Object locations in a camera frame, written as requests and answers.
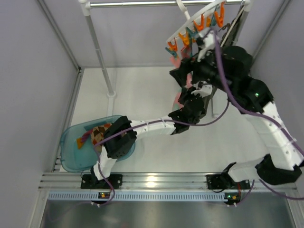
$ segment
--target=white wall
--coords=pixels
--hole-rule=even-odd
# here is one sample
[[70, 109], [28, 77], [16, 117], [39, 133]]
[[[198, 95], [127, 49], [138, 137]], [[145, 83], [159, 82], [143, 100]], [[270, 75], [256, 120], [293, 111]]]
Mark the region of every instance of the white wall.
[[[304, 148], [303, 9], [304, 1], [290, 3], [252, 69], [253, 77], [268, 85], [282, 119], [301, 148]], [[304, 175], [298, 187], [304, 196]]]
[[0, 8], [0, 221], [24, 228], [76, 71], [34, 0]]
[[[255, 50], [281, 2], [255, 0], [239, 39], [239, 44], [250, 53]], [[81, 66], [98, 67], [93, 42], [78, 1], [46, 0], [46, 3], [78, 63]], [[188, 10], [193, 15], [201, 8], [191, 6]], [[239, 5], [227, 5], [225, 22], [230, 22], [238, 9]], [[166, 40], [186, 21], [177, 6], [103, 8], [91, 12], [108, 66], [171, 66], [170, 54], [165, 50]]]

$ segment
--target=gray floor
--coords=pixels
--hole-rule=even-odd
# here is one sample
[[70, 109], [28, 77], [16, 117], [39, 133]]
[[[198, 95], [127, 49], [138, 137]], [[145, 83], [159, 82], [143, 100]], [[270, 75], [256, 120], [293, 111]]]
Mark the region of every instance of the gray floor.
[[40, 228], [292, 228], [286, 200], [252, 193], [237, 208], [206, 202], [113, 202], [105, 207], [48, 201]]

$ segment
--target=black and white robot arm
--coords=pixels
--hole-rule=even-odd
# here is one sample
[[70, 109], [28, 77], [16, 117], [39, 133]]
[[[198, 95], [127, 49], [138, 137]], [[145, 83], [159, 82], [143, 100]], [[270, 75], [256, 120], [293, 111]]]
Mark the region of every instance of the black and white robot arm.
[[[210, 48], [213, 46], [208, 44], [212, 40], [204, 41], [206, 41], [205, 46], [208, 47], [208, 50], [204, 52], [205, 56], [199, 52], [192, 58], [183, 59], [180, 67], [172, 70], [170, 74], [180, 85], [185, 85], [187, 74], [192, 72], [192, 84], [198, 85], [205, 81], [224, 91], [216, 65], [215, 53]], [[252, 57], [243, 48], [237, 46], [225, 47], [221, 52], [225, 77], [237, 103], [245, 110], [275, 119], [280, 126], [276, 126], [265, 118], [241, 112], [256, 129], [268, 152], [257, 160], [249, 159], [247, 162], [229, 164], [221, 174], [220, 184], [224, 184], [228, 188], [236, 182], [254, 179], [262, 179], [272, 185], [295, 182], [302, 174], [299, 167], [302, 165], [303, 155], [295, 148], [293, 141], [282, 133], [280, 128], [286, 128], [266, 84], [248, 76]], [[208, 90], [206, 85], [199, 88], [183, 88], [179, 102], [184, 107], [158, 120], [132, 121], [123, 116], [114, 122], [104, 133], [105, 138], [130, 127], [145, 125], [104, 143], [100, 155], [103, 175], [105, 177], [110, 175], [116, 160], [127, 154], [136, 140], [159, 134], [173, 135], [189, 129], [189, 126], [173, 121], [197, 124], [206, 112], [202, 98], [210, 94], [211, 90]], [[103, 179], [98, 169], [98, 163], [92, 167], [91, 173], [94, 178]]]

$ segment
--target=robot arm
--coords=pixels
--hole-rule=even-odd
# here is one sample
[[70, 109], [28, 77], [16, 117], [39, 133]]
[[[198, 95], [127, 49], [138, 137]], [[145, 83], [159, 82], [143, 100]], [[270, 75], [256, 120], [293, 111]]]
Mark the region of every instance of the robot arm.
[[[282, 128], [285, 128], [266, 84], [248, 76], [252, 57], [241, 47], [228, 46], [222, 49], [222, 61], [228, 86], [241, 107], [275, 118]], [[180, 67], [172, 70], [170, 74], [180, 85], [183, 85], [187, 74], [192, 72], [192, 84], [207, 81], [210, 85], [224, 91], [215, 62], [214, 50], [208, 49], [204, 58], [197, 53], [192, 58], [183, 59]], [[197, 124], [206, 112], [203, 97], [209, 95], [210, 92], [208, 93], [206, 86], [183, 88], [179, 102], [184, 104], [184, 107], [158, 120], [132, 121], [126, 116], [119, 118], [104, 133], [104, 138], [139, 124], [142, 126], [104, 143], [100, 155], [100, 167], [104, 176], [110, 175], [116, 160], [128, 153], [137, 139], [158, 134], [177, 134], [189, 129], [189, 126], [173, 123], [173, 121]], [[283, 135], [280, 127], [271, 124], [268, 120], [242, 114], [252, 123], [267, 147], [268, 153], [257, 160], [229, 164], [216, 181], [227, 188], [235, 182], [248, 179], [263, 179], [272, 185], [295, 182], [302, 174], [299, 167], [302, 165], [303, 156], [292, 145], [293, 142]], [[91, 173], [97, 180], [102, 180], [98, 163], [92, 167]]]

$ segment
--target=gray panel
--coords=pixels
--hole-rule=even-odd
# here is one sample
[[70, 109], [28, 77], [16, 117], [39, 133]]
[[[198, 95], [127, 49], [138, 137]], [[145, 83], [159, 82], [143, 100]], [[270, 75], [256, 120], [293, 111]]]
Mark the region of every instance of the gray panel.
[[[282, 0], [255, 0], [239, 44], [253, 53]], [[86, 20], [77, 0], [47, 0], [78, 63], [99, 67]], [[189, 6], [191, 15], [202, 6]], [[231, 21], [239, 5], [226, 6]], [[177, 6], [93, 9], [92, 20], [107, 66], [171, 66], [166, 40], [185, 21]]]
[[0, 221], [23, 228], [53, 163], [76, 71], [35, 1], [2, 1], [0, 21]]
[[[52, 219], [76, 202], [49, 201]], [[98, 208], [74, 207], [56, 222], [46, 217], [40, 228], [292, 228], [286, 200], [270, 193], [251, 194], [239, 207], [206, 202], [114, 202]]]
[[[261, 49], [252, 76], [262, 79], [275, 97], [289, 132], [304, 148], [303, 14], [304, 1], [294, 0]], [[304, 195], [304, 179], [298, 181]]]

